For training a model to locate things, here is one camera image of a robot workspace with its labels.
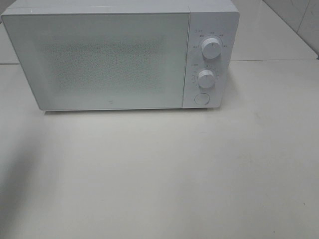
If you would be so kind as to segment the round white door button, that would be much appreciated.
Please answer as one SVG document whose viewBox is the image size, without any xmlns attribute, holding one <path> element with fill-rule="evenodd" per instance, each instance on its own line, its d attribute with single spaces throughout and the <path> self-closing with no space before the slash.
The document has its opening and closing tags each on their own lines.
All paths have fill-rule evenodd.
<svg viewBox="0 0 319 239">
<path fill-rule="evenodd" d="M 210 96 L 207 93 L 200 93 L 195 96 L 194 101 L 196 104 L 204 106 L 207 105 L 210 101 Z"/>
</svg>

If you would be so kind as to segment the white microwave knob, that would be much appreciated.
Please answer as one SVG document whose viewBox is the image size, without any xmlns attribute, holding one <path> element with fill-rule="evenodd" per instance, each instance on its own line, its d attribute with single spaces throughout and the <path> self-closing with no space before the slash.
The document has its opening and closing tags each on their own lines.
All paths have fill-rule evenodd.
<svg viewBox="0 0 319 239">
<path fill-rule="evenodd" d="M 211 88 L 216 81 L 215 73 L 211 70 L 202 70 L 198 73 L 197 81 L 201 88 Z"/>
<path fill-rule="evenodd" d="M 204 58 L 214 59 L 221 54 L 222 42 L 217 36 L 209 36 L 205 38 L 201 44 L 201 52 Z"/>
</svg>

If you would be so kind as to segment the white microwave door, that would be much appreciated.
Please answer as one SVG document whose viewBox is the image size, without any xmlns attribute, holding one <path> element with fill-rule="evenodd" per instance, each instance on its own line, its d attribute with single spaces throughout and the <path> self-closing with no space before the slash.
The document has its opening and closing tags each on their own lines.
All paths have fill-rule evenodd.
<svg viewBox="0 0 319 239">
<path fill-rule="evenodd" d="M 189 15 L 5 15 L 41 110 L 180 108 Z"/>
</svg>

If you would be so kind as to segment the white microwave oven body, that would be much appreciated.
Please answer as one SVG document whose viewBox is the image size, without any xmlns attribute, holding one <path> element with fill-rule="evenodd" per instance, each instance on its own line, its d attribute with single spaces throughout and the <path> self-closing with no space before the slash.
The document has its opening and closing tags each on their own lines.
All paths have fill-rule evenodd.
<svg viewBox="0 0 319 239">
<path fill-rule="evenodd" d="M 169 13 L 189 15 L 183 101 L 176 109 L 219 107 L 240 18 L 229 0 L 17 0 L 2 13 L 1 20 L 5 15 Z M 210 60 L 203 57 L 200 48 L 209 36 L 217 36 L 222 42 L 221 54 Z M 202 70 L 215 73 L 213 87 L 199 86 L 198 73 Z M 194 98 L 200 93 L 209 94 L 207 105 L 195 103 Z"/>
</svg>

